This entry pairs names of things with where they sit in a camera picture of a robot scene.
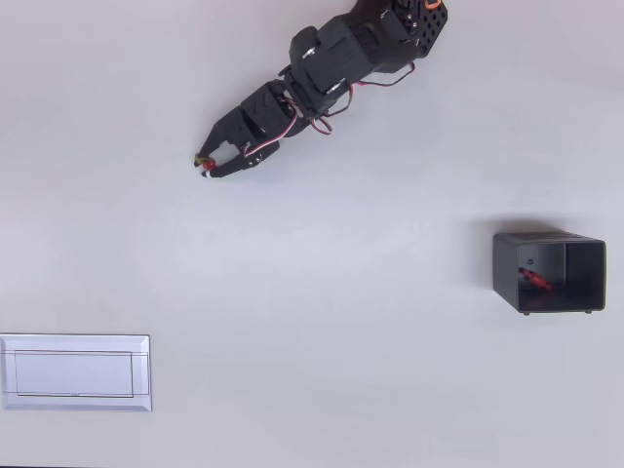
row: black box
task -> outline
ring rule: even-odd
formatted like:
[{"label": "black box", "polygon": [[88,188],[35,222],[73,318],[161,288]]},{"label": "black box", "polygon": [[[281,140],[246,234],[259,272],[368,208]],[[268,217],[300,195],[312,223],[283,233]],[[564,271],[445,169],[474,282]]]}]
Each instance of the black box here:
[{"label": "black box", "polygon": [[525,315],[603,310],[606,244],[561,231],[496,234],[493,279],[494,290]]}]

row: small red object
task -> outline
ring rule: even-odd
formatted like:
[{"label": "small red object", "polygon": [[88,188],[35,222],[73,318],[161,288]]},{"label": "small red object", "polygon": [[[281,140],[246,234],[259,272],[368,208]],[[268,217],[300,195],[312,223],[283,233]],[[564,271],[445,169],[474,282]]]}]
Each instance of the small red object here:
[{"label": "small red object", "polygon": [[206,171],[211,171],[216,167],[216,161],[213,158],[209,158],[203,165]]},{"label": "small red object", "polygon": [[554,289],[553,285],[550,284],[543,276],[538,275],[537,273],[533,273],[532,271],[526,270],[524,268],[520,269],[520,273],[536,288],[540,288],[546,291],[552,291]]}]

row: red wire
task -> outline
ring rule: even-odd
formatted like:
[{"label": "red wire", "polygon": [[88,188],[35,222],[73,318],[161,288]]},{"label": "red wire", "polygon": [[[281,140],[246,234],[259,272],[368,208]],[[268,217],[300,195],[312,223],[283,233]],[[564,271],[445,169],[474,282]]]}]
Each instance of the red wire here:
[{"label": "red wire", "polygon": [[372,81],[358,81],[358,85],[360,86],[381,86],[382,88],[390,88],[394,85],[398,85],[399,83],[401,83],[403,80],[405,80],[407,77],[409,77],[414,71],[416,71],[416,64],[414,62],[409,64],[409,72],[406,73],[405,75],[403,75],[401,78],[399,78],[397,81],[395,81],[394,83],[375,83]]},{"label": "red wire", "polygon": [[349,85],[349,102],[347,102],[347,105],[341,108],[340,110],[336,110],[335,112],[332,112],[332,113],[326,112],[325,114],[323,114],[323,116],[333,117],[334,115],[341,114],[342,112],[347,110],[349,107],[351,107],[351,102],[353,102],[354,95],[355,95],[355,87],[353,85]]},{"label": "red wire", "polygon": [[269,144],[273,144],[274,142],[282,139],[283,137],[285,137],[287,135],[287,133],[291,130],[291,128],[293,127],[294,123],[296,122],[297,119],[297,115],[296,115],[296,105],[294,104],[294,101],[292,99],[289,99],[287,97],[283,97],[284,101],[287,102],[289,104],[289,106],[292,108],[292,119],[291,122],[289,123],[289,125],[286,127],[286,129],[281,132],[278,136],[276,136],[273,139],[269,139],[268,141],[265,141],[263,144],[260,144],[258,147],[256,147],[255,149],[253,149],[252,151],[248,151],[249,148],[243,148],[243,156],[244,157],[248,157],[253,155],[254,153],[258,152],[260,149],[265,148],[266,146],[268,146]]},{"label": "red wire", "polygon": [[319,117],[319,119],[318,119],[318,120],[319,120],[319,122],[322,122],[322,123],[323,123],[323,125],[325,125],[325,128],[326,128],[326,129],[328,129],[328,130],[327,130],[327,131],[325,131],[325,130],[321,130],[321,129],[319,129],[319,128],[317,127],[317,125],[316,125],[316,119],[315,119],[315,120],[313,120],[313,121],[311,122],[311,124],[312,124],[312,128],[313,128],[314,130],[316,130],[319,134],[323,134],[323,135],[327,135],[327,136],[331,135],[331,134],[332,134],[332,132],[333,132],[333,128],[332,128],[332,126],[330,125],[330,123],[329,123],[327,120],[325,120],[323,117]]}]

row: white rectangular plate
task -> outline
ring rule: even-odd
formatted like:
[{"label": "white rectangular plate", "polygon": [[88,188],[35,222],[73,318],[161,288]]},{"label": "white rectangular plate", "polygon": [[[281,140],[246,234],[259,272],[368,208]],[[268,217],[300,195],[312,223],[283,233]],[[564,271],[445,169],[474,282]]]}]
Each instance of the white rectangular plate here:
[{"label": "white rectangular plate", "polygon": [[149,336],[0,334],[5,410],[152,411]]}]

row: black robotic arm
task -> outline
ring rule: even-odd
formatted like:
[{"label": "black robotic arm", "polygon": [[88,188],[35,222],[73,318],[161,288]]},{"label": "black robotic arm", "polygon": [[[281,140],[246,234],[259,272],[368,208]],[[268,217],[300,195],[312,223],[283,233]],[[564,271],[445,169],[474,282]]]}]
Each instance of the black robotic arm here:
[{"label": "black robotic arm", "polygon": [[[303,29],[292,39],[283,79],[266,83],[220,119],[195,166],[203,166],[203,176],[225,177],[254,168],[279,149],[279,139],[308,126],[330,134],[326,119],[346,110],[330,113],[340,97],[349,93],[350,104],[353,86],[372,84],[362,82],[371,73],[396,73],[407,65],[412,73],[413,62],[427,57],[448,17],[441,0],[358,0],[350,13],[321,29]],[[224,142],[240,152],[218,166],[211,154]]]}]

